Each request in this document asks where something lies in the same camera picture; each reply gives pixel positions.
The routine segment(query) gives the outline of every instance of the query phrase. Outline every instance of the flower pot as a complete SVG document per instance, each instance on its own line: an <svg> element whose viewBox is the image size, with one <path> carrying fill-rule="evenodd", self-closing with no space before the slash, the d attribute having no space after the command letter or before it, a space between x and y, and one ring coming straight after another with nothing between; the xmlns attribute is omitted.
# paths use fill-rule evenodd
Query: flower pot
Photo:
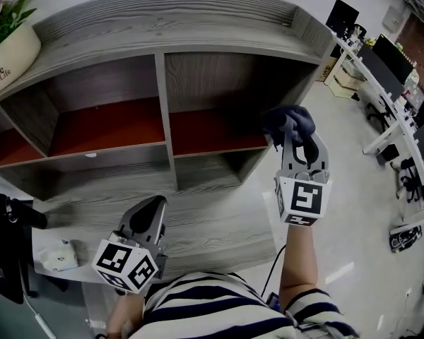
<svg viewBox="0 0 424 339"><path fill-rule="evenodd" d="M25 23L0 44L0 90L30 68L41 50L41 41Z"/></svg>

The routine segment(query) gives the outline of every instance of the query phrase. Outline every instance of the crumpled cloth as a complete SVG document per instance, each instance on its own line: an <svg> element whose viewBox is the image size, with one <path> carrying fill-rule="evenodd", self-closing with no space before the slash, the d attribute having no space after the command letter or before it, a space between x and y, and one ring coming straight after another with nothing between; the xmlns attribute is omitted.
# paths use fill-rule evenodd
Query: crumpled cloth
<svg viewBox="0 0 424 339"><path fill-rule="evenodd" d="M287 134L297 145L302 145L316 131L311 114L300 105L287 105L267 111L262 116L264 132L273 139L275 148L284 147Z"/></svg>

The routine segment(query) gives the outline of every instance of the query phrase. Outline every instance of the striped shirt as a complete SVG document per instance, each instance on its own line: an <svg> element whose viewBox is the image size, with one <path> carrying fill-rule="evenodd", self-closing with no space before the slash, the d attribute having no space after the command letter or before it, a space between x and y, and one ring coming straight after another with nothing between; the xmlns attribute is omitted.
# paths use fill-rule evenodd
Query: striped shirt
<svg viewBox="0 0 424 339"><path fill-rule="evenodd" d="M270 309L238 275L192 273L153 286L140 338L357 338L329 295L303 292L284 314Z"/></svg>

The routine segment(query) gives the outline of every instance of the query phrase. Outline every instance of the shirt sleeve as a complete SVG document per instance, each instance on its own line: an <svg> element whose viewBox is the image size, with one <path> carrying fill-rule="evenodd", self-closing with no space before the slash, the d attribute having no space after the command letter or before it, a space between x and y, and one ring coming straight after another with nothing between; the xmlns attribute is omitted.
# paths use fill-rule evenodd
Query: shirt sleeve
<svg viewBox="0 0 424 339"><path fill-rule="evenodd" d="M319 289L308 290L294 297L285 315L294 319L302 332L321 331L332 338L359 338L330 296Z"/></svg>

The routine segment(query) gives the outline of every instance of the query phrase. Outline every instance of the black monitor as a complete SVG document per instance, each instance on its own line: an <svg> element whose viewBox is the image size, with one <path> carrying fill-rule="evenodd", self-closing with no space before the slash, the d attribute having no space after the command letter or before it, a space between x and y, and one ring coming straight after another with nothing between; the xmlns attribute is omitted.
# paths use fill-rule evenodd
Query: black monitor
<svg viewBox="0 0 424 339"><path fill-rule="evenodd" d="M413 70L413 65L408 61L396 45L389 41L383 34L379 36L372 51L385 63L396 78L405 84L406 79Z"/></svg>
<svg viewBox="0 0 424 339"><path fill-rule="evenodd" d="M336 0L326 21L326 26L332 29L338 37L346 37L346 29L348 34L352 33L358 14L358 10L352 6L342 0Z"/></svg>

